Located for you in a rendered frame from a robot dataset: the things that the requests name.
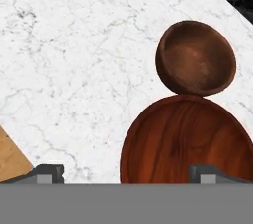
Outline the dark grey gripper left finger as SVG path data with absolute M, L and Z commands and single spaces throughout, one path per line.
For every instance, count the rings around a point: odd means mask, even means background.
M 2 184 L 63 184 L 63 164 L 39 164 L 28 173 L 2 181 Z

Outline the small dark wooden bowl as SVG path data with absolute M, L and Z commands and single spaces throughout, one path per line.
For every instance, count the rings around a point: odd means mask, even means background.
M 225 37 L 198 21 L 171 25 L 158 43 L 155 65 L 162 83 L 177 94 L 209 96 L 234 79 L 236 60 Z

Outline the large reddish wooden bowl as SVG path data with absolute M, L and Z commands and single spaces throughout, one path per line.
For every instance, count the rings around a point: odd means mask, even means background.
M 239 121 L 204 98 L 177 95 L 146 108 L 122 148 L 123 183 L 185 183 L 192 164 L 253 182 L 253 142 Z

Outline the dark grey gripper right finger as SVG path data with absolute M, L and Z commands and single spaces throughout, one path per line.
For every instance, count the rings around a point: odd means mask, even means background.
M 211 164 L 192 164 L 189 175 L 189 182 L 195 184 L 253 184 L 253 181 L 229 175 Z

